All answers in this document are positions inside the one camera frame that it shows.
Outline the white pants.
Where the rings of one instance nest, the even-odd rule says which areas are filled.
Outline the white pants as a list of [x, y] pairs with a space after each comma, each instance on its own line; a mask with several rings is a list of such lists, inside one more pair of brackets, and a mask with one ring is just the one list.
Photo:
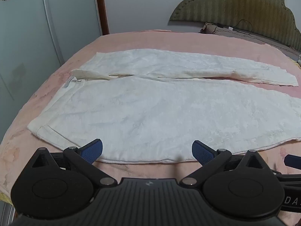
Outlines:
[[300, 140], [298, 71], [248, 59], [134, 49], [71, 72], [28, 129], [59, 149], [104, 145], [108, 163], [193, 160], [200, 140], [233, 153]]

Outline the olive green headboard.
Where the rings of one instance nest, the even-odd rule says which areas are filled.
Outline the olive green headboard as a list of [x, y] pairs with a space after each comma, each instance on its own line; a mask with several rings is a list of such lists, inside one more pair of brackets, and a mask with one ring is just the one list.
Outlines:
[[236, 27], [300, 50], [300, 31], [284, 0], [183, 0], [170, 20]]

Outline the grey patterned pillow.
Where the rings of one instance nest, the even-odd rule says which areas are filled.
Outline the grey patterned pillow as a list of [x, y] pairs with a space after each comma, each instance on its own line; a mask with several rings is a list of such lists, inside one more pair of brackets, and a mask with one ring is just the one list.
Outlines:
[[292, 48], [291, 46], [286, 46], [274, 39], [270, 39], [268, 37], [261, 36], [255, 33], [247, 32], [239, 29], [233, 29], [232, 27], [222, 27], [219, 26], [218, 24], [205, 23], [204, 26], [199, 31], [199, 33], [239, 38], [258, 44], [268, 44], [272, 47], [277, 48], [283, 54], [285, 54], [286, 56], [288, 56], [289, 58], [295, 61], [300, 59], [300, 51]]

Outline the glass wardrobe door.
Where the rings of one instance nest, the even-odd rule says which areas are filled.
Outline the glass wardrobe door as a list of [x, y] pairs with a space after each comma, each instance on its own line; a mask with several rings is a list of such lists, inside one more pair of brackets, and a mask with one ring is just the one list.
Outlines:
[[101, 35], [95, 0], [1, 0], [1, 134], [60, 66]]

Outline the brown wooden door frame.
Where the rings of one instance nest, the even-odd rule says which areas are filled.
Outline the brown wooden door frame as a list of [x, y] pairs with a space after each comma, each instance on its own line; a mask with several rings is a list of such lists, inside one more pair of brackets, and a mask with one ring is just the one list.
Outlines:
[[106, 13], [106, 6], [105, 0], [97, 0], [97, 8], [100, 18], [100, 26], [102, 28], [102, 34], [108, 35], [109, 34], [109, 26], [107, 20], [107, 13]]

